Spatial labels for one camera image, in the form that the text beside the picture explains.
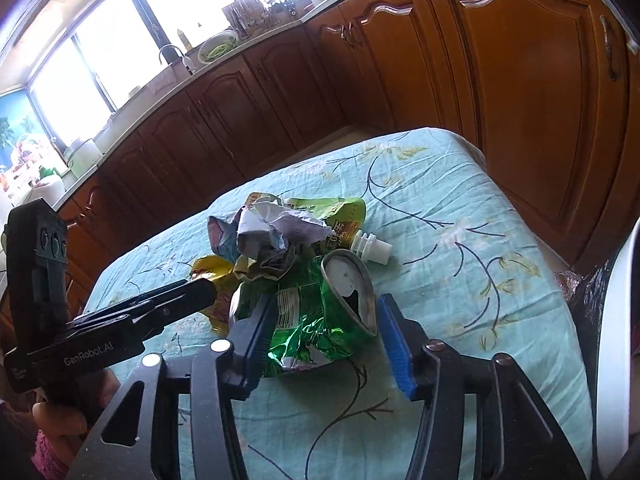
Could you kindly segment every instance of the crushed green can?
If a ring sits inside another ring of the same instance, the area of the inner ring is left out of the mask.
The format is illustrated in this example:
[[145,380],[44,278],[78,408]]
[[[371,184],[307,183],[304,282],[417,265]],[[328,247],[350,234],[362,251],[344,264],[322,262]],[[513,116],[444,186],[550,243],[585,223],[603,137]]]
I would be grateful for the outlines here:
[[297,262],[277,282],[261,278],[243,283],[232,301],[232,320],[248,317],[262,294],[278,300],[265,377],[350,357],[376,336],[369,273],[347,250]]

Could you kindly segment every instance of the kitchen countertop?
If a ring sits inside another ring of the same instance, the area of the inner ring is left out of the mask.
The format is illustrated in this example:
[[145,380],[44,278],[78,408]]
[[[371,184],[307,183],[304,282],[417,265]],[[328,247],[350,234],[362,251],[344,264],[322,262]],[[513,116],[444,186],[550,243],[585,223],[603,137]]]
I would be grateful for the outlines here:
[[295,28],[295,27],[299,27],[303,23],[308,22],[313,17],[317,16],[318,14],[321,14],[324,10],[327,10],[330,7],[333,7],[333,6],[337,5],[341,1],[342,0],[325,0],[324,2],[320,3],[315,9],[313,9],[313,10],[309,11],[308,13],[306,13],[306,15],[302,17],[302,19],[296,20],[295,22],[286,23],[285,25],[282,25],[281,27],[274,28],[274,29],[272,29],[272,30],[270,30],[268,32],[265,32],[261,36],[258,36],[257,38],[253,38],[252,40],[249,40],[246,43],[241,44],[237,48],[233,49],[231,52],[228,52],[227,54],[225,54],[224,56],[218,58],[214,62],[209,63],[207,66],[201,68],[193,76],[191,76],[190,78],[186,79],[185,81],[183,81],[182,83],[177,85],[169,93],[167,93],[162,98],[160,98],[158,101],[156,101],[155,104],[151,108],[149,108],[146,112],[144,112],[139,119],[137,119],[129,128],[127,128],[126,131],[124,131],[124,133],[113,143],[113,145],[98,160],[98,162],[94,166],[89,168],[89,170],[82,177],[80,177],[73,184],[73,186],[71,186],[68,190],[66,190],[65,194],[55,203],[55,205],[53,206],[53,209],[55,209],[56,211],[58,209],[60,209],[60,207],[62,207],[63,203],[65,203],[66,200],[68,200],[69,197],[71,197],[73,195],[73,193],[75,193],[76,190],[78,190],[79,187],[81,187],[82,184],[84,184],[85,181],[87,181],[87,179],[89,179],[89,177],[91,177],[92,174],[95,173],[95,171],[98,169],[98,167],[101,166],[104,163],[104,161],[111,155],[111,153],[113,153],[118,148],[118,146],[120,146],[121,143],[123,143],[124,140],[133,131],[135,131],[137,129],[137,127],[139,127],[140,124],[142,124],[143,121],[146,120],[146,118],[149,117],[149,115],[151,115],[153,112],[158,110],[159,107],[161,107],[165,102],[167,102],[169,99],[171,99],[173,96],[175,96],[178,92],[182,91],[188,85],[190,85],[191,83],[196,81],[196,79],[198,79],[201,76],[205,75],[210,70],[213,70],[217,66],[219,66],[219,65],[223,64],[224,62],[228,61],[229,59],[231,59],[231,58],[233,58],[235,56],[238,56],[239,54],[241,54],[243,51],[247,50],[248,48],[260,43],[261,41],[268,40],[269,38],[272,38],[273,36],[276,36],[277,34],[280,34],[281,32],[284,32],[286,30],[289,30],[289,29],[292,29],[292,28]]

